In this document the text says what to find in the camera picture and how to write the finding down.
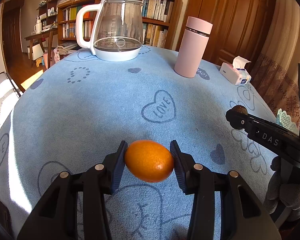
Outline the light blue patterned tablecloth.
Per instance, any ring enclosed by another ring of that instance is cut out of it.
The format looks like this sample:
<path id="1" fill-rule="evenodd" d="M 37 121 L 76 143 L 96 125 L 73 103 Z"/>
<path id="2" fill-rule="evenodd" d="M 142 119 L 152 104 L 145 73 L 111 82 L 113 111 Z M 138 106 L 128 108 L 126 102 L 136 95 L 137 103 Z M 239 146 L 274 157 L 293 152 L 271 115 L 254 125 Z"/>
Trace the light blue patterned tablecloth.
<path id="1" fill-rule="evenodd" d="M 0 201 L 12 237 L 62 171 L 100 163 L 121 141 L 153 140 L 180 149 L 213 172 L 237 171 L 264 200 L 274 154 L 233 129 L 235 105 L 275 116 L 251 84 L 236 86 L 202 61 L 194 78 L 175 73 L 177 54 L 143 46 L 125 62 L 79 50 L 59 61 L 18 96 L 0 76 Z"/>

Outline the wooden side table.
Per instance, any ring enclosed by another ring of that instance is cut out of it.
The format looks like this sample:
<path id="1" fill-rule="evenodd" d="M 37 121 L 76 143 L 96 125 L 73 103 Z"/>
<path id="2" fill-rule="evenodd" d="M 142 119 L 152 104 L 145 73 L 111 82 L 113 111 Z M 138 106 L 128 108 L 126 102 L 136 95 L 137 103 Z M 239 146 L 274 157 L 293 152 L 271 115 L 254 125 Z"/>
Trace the wooden side table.
<path id="1" fill-rule="evenodd" d="M 48 39 L 48 46 L 47 46 L 47 53 L 48 53 L 48 63 L 47 63 L 47 68 L 51 67 L 51 51 L 52 51 L 52 42 L 53 42 L 53 37 L 58 34 L 57 28 L 51 28 L 45 32 L 41 32 L 39 34 L 34 34 L 25 37 L 24 39 L 26 41 L 30 42 L 30 50 L 29 50 L 29 59 L 30 59 L 30 67 L 32 68 L 32 63 L 34 61 L 33 59 L 33 44 L 34 41 L 37 41 L 41 47 L 42 52 L 45 52 L 44 46 L 42 39 L 47 38 Z"/>

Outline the patterned beige curtain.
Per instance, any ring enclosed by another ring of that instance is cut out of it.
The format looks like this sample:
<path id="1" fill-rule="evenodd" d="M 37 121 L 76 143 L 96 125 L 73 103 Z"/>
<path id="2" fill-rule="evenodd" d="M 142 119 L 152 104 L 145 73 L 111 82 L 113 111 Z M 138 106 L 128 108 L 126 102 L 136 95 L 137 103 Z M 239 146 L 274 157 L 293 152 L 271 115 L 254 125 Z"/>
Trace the patterned beige curtain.
<path id="1" fill-rule="evenodd" d="M 298 65 L 300 6 L 296 0 L 276 0 L 273 19 L 252 68 L 252 84 L 274 114 L 281 109 L 300 126 Z"/>

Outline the pink thermos bottle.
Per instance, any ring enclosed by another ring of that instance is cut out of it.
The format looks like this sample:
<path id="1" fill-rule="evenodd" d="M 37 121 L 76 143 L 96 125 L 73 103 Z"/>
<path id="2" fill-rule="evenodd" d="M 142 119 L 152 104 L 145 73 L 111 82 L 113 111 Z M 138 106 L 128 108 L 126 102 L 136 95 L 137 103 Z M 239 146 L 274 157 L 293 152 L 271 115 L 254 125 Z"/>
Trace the pink thermos bottle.
<path id="1" fill-rule="evenodd" d="M 187 78 L 196 75 L 205 48 L 209 41 L 213 24 L 200 18 L 187 18 L 174 71 Z"/>

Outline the mint lattice fruit basket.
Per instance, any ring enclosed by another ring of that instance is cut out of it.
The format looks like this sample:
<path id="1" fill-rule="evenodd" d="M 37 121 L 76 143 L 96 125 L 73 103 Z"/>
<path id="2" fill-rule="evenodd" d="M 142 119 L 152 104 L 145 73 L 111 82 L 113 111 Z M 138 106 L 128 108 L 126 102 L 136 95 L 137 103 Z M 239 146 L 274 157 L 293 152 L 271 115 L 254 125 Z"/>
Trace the mint lattice fruit basket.
<path id="1" fill-rule="evenodd" d="M 276 124 L 295 133 L 296 135 L 299 135 L 299 129 L 296 123 L 292 122 L 291 116 L 281 108 L 277 111 Z"/>

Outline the dark hallway door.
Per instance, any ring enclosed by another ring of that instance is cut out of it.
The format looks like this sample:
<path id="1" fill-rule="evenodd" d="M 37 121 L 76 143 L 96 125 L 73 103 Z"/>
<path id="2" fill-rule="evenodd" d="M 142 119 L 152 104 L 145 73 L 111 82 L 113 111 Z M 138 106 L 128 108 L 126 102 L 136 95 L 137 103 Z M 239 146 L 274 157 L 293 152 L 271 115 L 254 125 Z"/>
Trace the dark hallway door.
<path id="1" fill-rule="evenodd" d="M 2 44 L 6 61 L 22 53 L 20 38 L 20 12 L 25 0 L 5 2 L 2 15 Z"/>

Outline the oval orange fruit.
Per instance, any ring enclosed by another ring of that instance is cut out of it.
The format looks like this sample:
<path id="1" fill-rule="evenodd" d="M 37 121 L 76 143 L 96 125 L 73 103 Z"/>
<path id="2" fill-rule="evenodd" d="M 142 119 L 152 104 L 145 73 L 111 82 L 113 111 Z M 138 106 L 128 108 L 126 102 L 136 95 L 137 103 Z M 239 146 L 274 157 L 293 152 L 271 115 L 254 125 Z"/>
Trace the oval orange fruit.
<path id="1" fill-rule="evenodd" d="M 174 169 L 170 151 L 151 140 L 138 140 L 131 143 L 125 152 L 125 165 L 142 181 L 158 183 L 167 179 Z"/>

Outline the brown wooden door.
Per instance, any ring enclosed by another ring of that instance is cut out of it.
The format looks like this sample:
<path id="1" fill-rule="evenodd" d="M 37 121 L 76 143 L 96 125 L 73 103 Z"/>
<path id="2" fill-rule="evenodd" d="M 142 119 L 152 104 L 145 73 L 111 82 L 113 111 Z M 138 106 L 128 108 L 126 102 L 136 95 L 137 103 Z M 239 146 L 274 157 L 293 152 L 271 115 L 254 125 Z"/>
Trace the brown wooden door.
<path id="1" fill-rule="evenodd" d="M 188 0 L 184 18 L 213 25 L 204 60 L 221 65 L 241 56 L 251 69 L 266 41 L 275 4 L 276 0 Z"/>

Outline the wooden bookshelf with books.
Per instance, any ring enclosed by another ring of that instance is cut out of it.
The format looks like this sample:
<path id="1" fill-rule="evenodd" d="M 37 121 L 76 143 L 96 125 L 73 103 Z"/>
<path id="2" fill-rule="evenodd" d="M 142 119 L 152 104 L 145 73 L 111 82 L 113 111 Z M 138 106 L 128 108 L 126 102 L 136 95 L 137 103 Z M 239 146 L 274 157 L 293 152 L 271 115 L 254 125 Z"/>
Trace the wooden bookshelf with books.
<path id="1" fill-rule="evenodd" d="M 182 0 L 64 0 L 48 7 L 48 22 L 36 39 L 58 36 L 58 43 L 82 41 L 120 50 L 138 45 L 171 49 Z"/>

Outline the white tissue pack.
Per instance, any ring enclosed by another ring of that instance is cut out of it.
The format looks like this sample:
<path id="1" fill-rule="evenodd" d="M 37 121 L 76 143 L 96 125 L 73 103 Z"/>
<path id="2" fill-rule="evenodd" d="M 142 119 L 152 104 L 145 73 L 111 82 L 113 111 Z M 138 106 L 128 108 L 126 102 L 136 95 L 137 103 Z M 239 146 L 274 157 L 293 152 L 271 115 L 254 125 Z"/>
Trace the white tissue pack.
<path id="1" fill-rule="evenodd" d="M 251 75 L 245 69 L 249 60 L 237 56 L 232 63 L 223 62 L 219 72 L 233 85 L 246 85 L 251 80 Z"/>

